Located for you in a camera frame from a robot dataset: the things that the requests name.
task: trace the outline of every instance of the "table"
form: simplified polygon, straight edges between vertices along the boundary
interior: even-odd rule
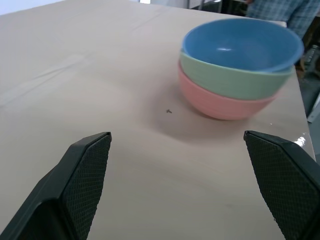
[[[230,17],[127,0],[1,16],[0,231],[69,145],[111,131],[89,240],[283,240],[243,134],[296,141],[314,158],[297,77],[243,121],[199,114],[177,84],[184,35]]]

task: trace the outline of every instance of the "plaid shirt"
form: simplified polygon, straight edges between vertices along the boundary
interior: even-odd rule
[[[301,38],[320,10],[320,0],[254,0],[247,17],[286,22]]]

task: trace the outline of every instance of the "bowl rim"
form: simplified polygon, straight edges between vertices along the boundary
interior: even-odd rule
[[[220,66],[220,65],[216,65],[213,63],[209,63],[206,61],[201,61],[199,59],[196,59],[190,55],[187,55],[185,52],[183,52],[183,49],[181,49],[180,55],[182,55],[183,58],[188,58],[191,61],[195,61],[195,62],[199,62],[200,64],[203,65],[207,65],[208,67],[216,67],[216,68],[221,68],[221,69],[225,69],[228,71],[235,71],[235,72],[239,72],[239,73],[244,73],[244,74],[251,74],[251,75],[264,75],[264,76],[291,76],[295,71],[294,71],[294,67],[292,66],[290,68],[290,71],[285,71],[285,72],[264,72],[264,71],[248,71],[248,70],[243,70],[243,69],[238,69],[238,68],[232,68],[232,67],[227,67],[227,66]]]
[[[232,68],[232,67],[225,67],[225,66],[219,66],[219,65],[216,65],[216,64],[212,64],[212,63],[208,63],[206,62],[207,64],[211,64],[211,65],[215,65],[215,66],[219,66],[219,67],[224,67],[224,68],[229,68],[229,69],[237,69],[237,70],[241,70],[241,71],[247,71],[247,72],[256,72],[256,73],[260,73],[260,72],[263,72],[263,73],[273,73],[273,72],[278,72],[278,71],[281,71],[283,69],[286,69],[286,68],[289,68],[290,66],[292,66],[293,64],[295,64],[299,58],[302,56],[302,54],[304,53],[304,44],[301,40],[301,38],[295,33],[293,32],[292,30],[290,30],[289,28],[287,27],[283,27],[283,26],[280,26],[274,22],[271,22],[271,21],[268,21],[268,20],[261,20],[261,19],[256,19],[256,18],[249,18],[249,17],[232,17],[232,18],[225,18],[225,19],[219,19],[219,20],[214,20],[214,21],[210,21],[210,22],[206,22],[206,23],[203,23],[199,26],[196,26],[194,27],[193,29],[191,29],[183,38],[183,41],[182,41],[182,49],[184,51],[184,53],[188,56],[190,56],[191,58],[193,58],[187,51],[187,48],[186,48],[186,39],[193,33],[193,31],[199,29],[199,28],[202,28],[203,26],[205,25],[210,25],[210,24],[213,24],[213,23],[216,23],[216,22],[232,22],[234,20],[244,20],[244,21],[256,21],[256,22],[264,22],[266,24],[269,24],[269,25],[273,25],[274,27],[276,28],[280,28],[280,29],[283,29],[284,31],[287,31],[298,43],[298,48],[295,52],[295,54],[290,58],[290,60],[288,60],[287,62],[284,62],[284,63],[281,63],[281,64],[278,64],[276,66],[273,66],[273,67],[269,67],[269,68],[265,68],[265,69],[260,69],[260,70],[254,70],[254,71],[250,71],[250,70],[244,70],[244,69],[238,69],[238,68]]]
[[[219,94],[216,94],[212,91],[209,91],[199,85],[197,85],[196,83],[194,83],[188,76],[187,74],[185,74],[185,72],[183,71],[182,69],[182,66],[181,66],[181,62],[179,60],[178,62],[178,73],[181,74],[183,76],[183,78],[186,79],[186,81],[188,82],[189,85],[192,85],[193,88],[196,88],[196,89],[199,89],[200,91],[202,92],[205,92],[206,94],[209,94],[209,95],[212,95],[213,97],[215,98],[219,98],[221,100],[224,100],[224,101],[229,101],[229,102],[234,102],[234,103],[244,103],[244,104],[264,104],[264,103],[267,103],[269,101],[272,101],[274,100],[278,95],[279,95],[279,92],[280,92],[280,89],[275,93],[273,94],[272,96],[269,96],[269,97],[266,97],[266,98],[262,98],[262,99],[256,99],[256,100],[245,100],[245,99],[236,99],[236,98],[231,98],[231,97],[227,97],[227,96],[222,96],[222,95],[219,95]]]

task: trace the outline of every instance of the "bowl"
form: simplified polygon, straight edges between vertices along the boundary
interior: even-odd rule
[[[241,100],[265,99],[274,95],[295,72],[252,72],[218,66],[180,53],[184,73],[197,85],[215,94]]]
[[[182,43],[192,58],[255,72],[288,70],[302,56],[302,40],[290,29],[253,18],[230,18],[192,29]]]
[[[183,72],[181,65],[178,66],[180,88],[189,103],[215,119],[241,120],[246,119],[271,103],[276,94],[260,100],[239,100],[221,96],[210,92],[191,81]]]

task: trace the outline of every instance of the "pink bowl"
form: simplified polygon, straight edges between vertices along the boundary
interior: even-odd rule
[[[277,97],[276,93],[271,97],[259,100],[240,100],[215,94],[192,82],[183,72],[180,62],[178,74],[180,87],[185,98],[200,112],[216,119],[240,120],[249,118]]]

